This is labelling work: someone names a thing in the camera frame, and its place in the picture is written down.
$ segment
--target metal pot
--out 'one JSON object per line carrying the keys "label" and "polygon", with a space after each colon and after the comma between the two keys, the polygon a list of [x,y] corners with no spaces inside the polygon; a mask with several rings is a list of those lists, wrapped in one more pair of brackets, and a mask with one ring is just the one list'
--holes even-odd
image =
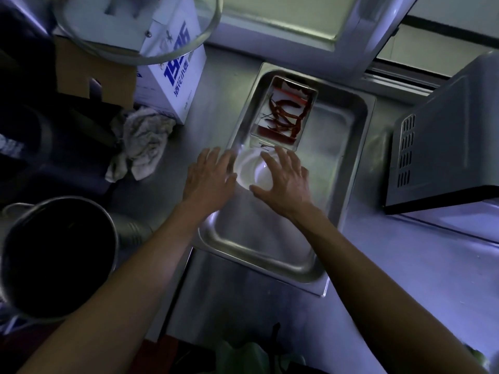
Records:
{"label": "metal pot", "polygon": [[[24,212],[16,218],[19,207]],[[76,196],[14,203],[3,209],[1,225],[0,297],[14,313],[45,323],[78,309],[115,270],[118,251],[152,234]]]}

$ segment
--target white towel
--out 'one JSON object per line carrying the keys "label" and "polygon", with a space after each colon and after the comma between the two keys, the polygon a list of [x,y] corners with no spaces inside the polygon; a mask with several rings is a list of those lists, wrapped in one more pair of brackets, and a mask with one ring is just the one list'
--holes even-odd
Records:
{"label": "white towel", "polygon": [[130,170],[136,180],[151,175],[174,125],[174,119],[145,107],[113,119],[111,129],[122,142],[122,152],[112,158],[106,180],[116,182],[122,179],[128,172],[128,159],[132,162]]}

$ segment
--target white plate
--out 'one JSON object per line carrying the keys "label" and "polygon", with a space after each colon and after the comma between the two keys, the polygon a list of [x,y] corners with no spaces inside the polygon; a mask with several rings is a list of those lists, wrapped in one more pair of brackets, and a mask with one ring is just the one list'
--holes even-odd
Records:
{"label": "white plate", "polygon": [[[270,190],[272,188],[271,171],[260,156],[262,152],[265,152],[265,150],[250,148],[241,151],[235,159],[234,172],[238,174],[238,184],[247,190],[250,189],[250,185],[257,185],[263,190]],[[270,151],[269,155],[279,162],[276,151]]]}

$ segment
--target small metal container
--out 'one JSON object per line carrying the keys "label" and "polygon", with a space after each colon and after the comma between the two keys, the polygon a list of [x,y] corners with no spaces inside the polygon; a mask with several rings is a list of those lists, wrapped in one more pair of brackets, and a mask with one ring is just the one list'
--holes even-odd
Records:
{"label": "small metal container", "polygon": [[[284,96],[287,100],[294,101],[296,105],[300,106],[300,108],[288,109],[288,112],[299,112],[300,115],[297,114],[298,118],[283,119],[282,117],[277,117],[277,119],[280,119],[280,123],[291,123],[293,126],[298,126],[297,134],[293,134],[294,129],[286,129],[286,127],[281,127],[274,122],[266,122],[272,119],[275,120],[275,115],[272,115],[269,104],[275,105],[273,98],[276,97],[276,94],[281,94],[281,96]],[[259,105],[259,112],[255,115],[251,130],[253,137],[252,146],[265,148],[281,145],[288,150],[296,151],[310,111],[317,99],[317,94],[318,92],[311,87],[307,87],[306,85],[282,76],[274,76]],[[278,129],[281,128],[284,129],[284,131],[279,132]]]}

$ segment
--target kitchen counter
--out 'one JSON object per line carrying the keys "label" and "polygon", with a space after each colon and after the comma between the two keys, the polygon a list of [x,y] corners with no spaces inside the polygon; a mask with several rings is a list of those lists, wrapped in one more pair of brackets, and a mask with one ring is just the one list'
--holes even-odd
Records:
{"label": "kitchen counter", "polygon": [[[109,209],[158,228],[182,197],[187,166],[205,147],[225,147],[261,61],[207,47],[185,126],[169,139],[156,173],[122,181]],[[499,250],[439,229],[385,216],[383,181],[396,119],[408,105],[378,97],[343,228],[345,236],[387,272],[459,339],[499,360]],[[184,255],[148,338],[157,339],[184,271]],[[280,322],[278,343],[307,364],[338,373],[383,373],[333,286],[324,298],[244,266],[195,250],[172,308],[167,334],[214,348],[265,344]]]}

